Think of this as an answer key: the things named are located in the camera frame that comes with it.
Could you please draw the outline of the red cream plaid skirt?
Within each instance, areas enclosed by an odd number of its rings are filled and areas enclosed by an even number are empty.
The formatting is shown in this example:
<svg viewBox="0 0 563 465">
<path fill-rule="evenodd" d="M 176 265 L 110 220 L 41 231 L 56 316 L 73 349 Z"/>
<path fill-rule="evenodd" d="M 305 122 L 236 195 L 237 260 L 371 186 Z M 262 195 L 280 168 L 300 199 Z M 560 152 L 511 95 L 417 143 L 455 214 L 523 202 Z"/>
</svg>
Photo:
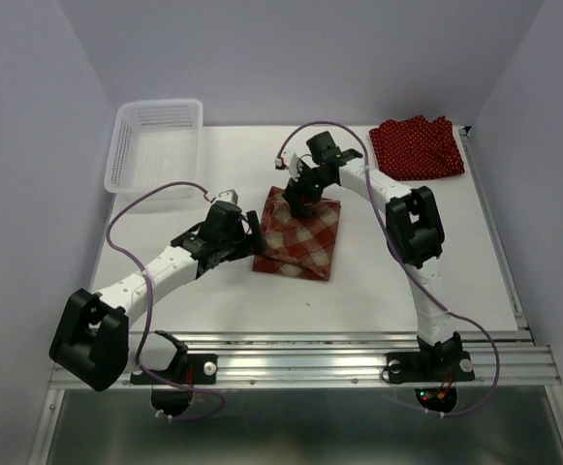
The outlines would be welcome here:
<svg viewBox="0 0 563 465">
<path fill-rule="evenodd" d="M 327 282 L 340 216 L 341 202 L 325 199 L 313 206 L 311 216 L 295 218 L 282 198 L 282 189 L 271 187 L 261 220 L 266 250 L 254 258 L 252 270 Z"/>
</svg>

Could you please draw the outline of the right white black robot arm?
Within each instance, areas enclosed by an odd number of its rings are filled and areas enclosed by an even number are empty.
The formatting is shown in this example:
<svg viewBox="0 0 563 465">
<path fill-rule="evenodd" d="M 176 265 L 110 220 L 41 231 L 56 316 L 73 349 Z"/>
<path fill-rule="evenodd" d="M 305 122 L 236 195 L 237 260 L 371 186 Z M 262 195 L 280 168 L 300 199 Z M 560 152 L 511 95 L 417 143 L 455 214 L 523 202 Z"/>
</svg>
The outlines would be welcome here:
<svg viewBox="0 0 563 465">
<path fill-rule="evenodd" d="M 364 150 L 341 150 L 329 132 L 312 137 L 307 146 L 310 164 L 283 150 L 275 158 L 275 167 L 290 176 L 283 198 L 292 215 L 313 214 L 331 185 L 370 202 L 391 254 L 409 281 L 418 323 L 418 369 L 428 378 L 440 377 L 451 368 L 451 356 L 461 350 L 461 342 L 451 312 L 437 297 L 445 235 L 432 191 L 410 188 L 372 169 Z"/>
</svg>

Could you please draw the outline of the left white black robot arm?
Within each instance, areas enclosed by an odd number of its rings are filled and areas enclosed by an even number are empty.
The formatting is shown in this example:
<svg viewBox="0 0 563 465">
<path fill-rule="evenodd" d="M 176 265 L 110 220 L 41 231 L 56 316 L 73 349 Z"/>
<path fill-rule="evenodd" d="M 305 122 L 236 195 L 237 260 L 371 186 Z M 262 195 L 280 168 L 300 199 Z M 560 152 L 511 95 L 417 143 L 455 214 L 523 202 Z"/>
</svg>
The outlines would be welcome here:
<svg viewBox="0 0 563 465">
<path fill-rule="evenodd" d="M 140 343 L 132 325 L 178 288 L 224 262 L 265 250 L 257 212 L 215 201 L 205 219 L 174 238 L 147 265 L 117 283 L 69 296 L 49 347 L 49 357 L 96 391 L 139 371 Z"/>
</svg>

